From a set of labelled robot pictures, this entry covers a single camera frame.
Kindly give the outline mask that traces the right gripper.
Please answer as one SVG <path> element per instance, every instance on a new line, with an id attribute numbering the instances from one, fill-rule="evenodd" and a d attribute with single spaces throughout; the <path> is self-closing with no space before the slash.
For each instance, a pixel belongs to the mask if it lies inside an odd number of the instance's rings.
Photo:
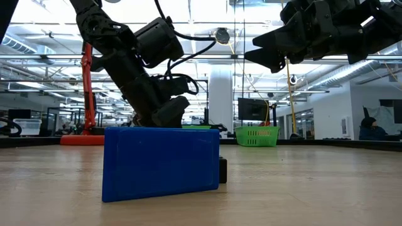
<path id="1" fill-rule="evenodd" d="M 244 58 L 278 73 L 306 58 L 347 55 L 350 64 L 367 58 L 362 22 L 372 16 L 374 0 L 291 0 L 280 12 L 284 25 L 253 39 L 261 47 Z"/>

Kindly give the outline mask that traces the person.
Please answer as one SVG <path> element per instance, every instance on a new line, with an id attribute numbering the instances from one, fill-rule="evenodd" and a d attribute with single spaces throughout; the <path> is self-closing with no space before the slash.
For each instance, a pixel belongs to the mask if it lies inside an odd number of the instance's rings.
<path id="1" fill-rule="evenodd" d="M 361 121 L 359 140 L 363 141 L 385 141 L 388 133 L 377 125 L 373 117 L 365 117 Z"/>

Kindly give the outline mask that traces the clear plastic storage bin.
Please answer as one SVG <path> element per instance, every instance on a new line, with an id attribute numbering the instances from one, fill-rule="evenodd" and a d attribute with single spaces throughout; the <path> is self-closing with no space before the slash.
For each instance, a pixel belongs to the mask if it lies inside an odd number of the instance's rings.
<path id="1" fill-rule="evenodd" d="M 40 133 L 41 119 L 14 119 L 21 127 L 20 136 L 36 136 Z"/>

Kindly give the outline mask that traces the blue rectangular stick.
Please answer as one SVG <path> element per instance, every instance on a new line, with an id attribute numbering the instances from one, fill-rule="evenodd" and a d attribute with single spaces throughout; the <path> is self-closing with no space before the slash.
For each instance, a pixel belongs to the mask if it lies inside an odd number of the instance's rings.
<path id="1" fill-rule="evenodd" d="M 213 129 L 108 127 L 102 201 L 216 190 L 219 145 Z"/>

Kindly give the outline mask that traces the black rectangular device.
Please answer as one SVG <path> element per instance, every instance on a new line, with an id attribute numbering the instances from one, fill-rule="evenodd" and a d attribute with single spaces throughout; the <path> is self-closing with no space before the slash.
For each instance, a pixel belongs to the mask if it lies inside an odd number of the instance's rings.
<path id="1" fill-rule="evenodd" d="M 223 156 L 219 156 L 219 183 L 227 183 L 227 160 Z"/>

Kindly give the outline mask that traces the black aluminium table frame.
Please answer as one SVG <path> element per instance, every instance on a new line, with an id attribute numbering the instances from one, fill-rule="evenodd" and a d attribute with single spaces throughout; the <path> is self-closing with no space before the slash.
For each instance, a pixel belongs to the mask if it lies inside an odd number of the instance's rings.
<path id="1" fill-rule="evenodd" d="M 60 137 L 0 137 L 0 148 L 59 145 Z M 337 146 L 342 148 L 372 149 L 402 153 L 402 142 L 396 141 L 352 141 L 340 139 L 322 140 L 277 140 L 285 146 Z"/>

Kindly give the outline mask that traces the black wall television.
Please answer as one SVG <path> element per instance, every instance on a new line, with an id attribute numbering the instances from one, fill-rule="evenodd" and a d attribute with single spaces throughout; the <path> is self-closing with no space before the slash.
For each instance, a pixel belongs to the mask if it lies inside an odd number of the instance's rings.
<path id="1" fill-rule="evenodd" d="M 261 99 L 238 98 L 239 120 L 267 121 L 268 105 Z"/>

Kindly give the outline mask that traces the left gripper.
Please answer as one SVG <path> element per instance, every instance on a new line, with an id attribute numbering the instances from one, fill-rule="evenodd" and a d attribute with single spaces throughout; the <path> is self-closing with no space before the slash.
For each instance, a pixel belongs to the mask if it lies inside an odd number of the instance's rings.
<path id="1" fill-rule="evenodd" d="M 135 126 L 182 126 L 189 101 L 183 96 L 170 100 L 134 53 L 127 50 L 106 53 L 103 55 L 103 67 L 134 109 Z"/>

